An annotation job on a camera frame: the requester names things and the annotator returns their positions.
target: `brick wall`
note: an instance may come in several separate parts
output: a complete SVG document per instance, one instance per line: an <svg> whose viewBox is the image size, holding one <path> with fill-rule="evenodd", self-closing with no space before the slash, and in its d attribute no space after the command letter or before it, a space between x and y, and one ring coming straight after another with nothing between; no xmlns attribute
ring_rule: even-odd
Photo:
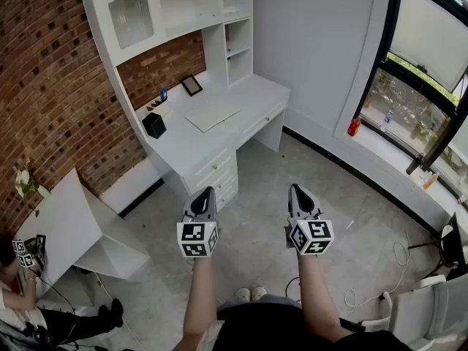
<svg viewBox="0 0 468 351"><path fill-rule="evenodd" d="M119 65L117 70L137 110L154 99L162 87L172 88L187 75L206 70L201 31L147 50Z"/></svg>
<svg viewBox="0 0 468 351"><path fill-rule="evenodd" d="M33 176L49 189L76 167L100 195L146 155L113 93L82 0L0 1L0 234L12 234L31 212L28 205L41 200L16 194L14 165L30 158ZM194 62L188 54L201 48L198 36L122 65L132 100L172 85L177 74L202 69L203 54L198 51ZM128 71L138 67L151 69L154 78Z"/></svg>

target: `red can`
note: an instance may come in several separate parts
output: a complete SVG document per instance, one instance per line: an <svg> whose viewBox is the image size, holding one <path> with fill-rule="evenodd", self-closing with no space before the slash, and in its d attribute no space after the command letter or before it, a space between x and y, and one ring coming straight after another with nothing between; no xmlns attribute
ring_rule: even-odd
<svg viewBox="0 0 468 351"><path fill-rule="evenodd" d="M361 117L357 117L351 121L350 127L348 127L348 134L354 137L359 130L359 126L361 125Z"/></svg>

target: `black box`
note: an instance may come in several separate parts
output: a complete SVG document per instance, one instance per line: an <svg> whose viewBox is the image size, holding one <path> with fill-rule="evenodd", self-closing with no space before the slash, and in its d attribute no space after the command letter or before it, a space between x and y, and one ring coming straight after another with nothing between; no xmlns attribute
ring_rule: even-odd
<svg viewBox="0 0 468 351"><path fill-rule="evenodd" d="M142 122L150 137L157 139L166 131L166 125L159 114L149 113Z"/></svg>

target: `window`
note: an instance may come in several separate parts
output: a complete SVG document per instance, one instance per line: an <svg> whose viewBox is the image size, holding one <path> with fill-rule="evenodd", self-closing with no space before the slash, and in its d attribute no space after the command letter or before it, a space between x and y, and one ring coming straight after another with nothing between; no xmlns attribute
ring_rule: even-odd
<svg viewBox="0 0 468 351"><path fill-rule="evenodd" d="M455 197L468 197L467 7L459 0L390 0L355 113L406 154L422 154L421 167L440 171Z"/></svg>

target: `black picture frame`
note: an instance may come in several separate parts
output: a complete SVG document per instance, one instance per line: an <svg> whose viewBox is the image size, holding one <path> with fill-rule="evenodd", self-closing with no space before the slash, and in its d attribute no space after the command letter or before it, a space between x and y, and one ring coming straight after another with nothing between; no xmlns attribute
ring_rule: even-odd
<svg viewBox="0 0 468 351"><path fill-rule="evenodd" d="M189 87L187 86L187 84L185 83L186 80L188 79L192 79L195 84L197 85L198 87L198 90L196 90L195 92L192 92L190 91ZM200 91L203 90L202 86L200 86L200 84L197 82L197 80L195 79L195 77L191 74L189 75L188 77L185 77L185 78L182 78L181 79L181 85L185 88L185 91L187 91L187 93L192 97L194 96L195 94L198 94Z"/></svg>

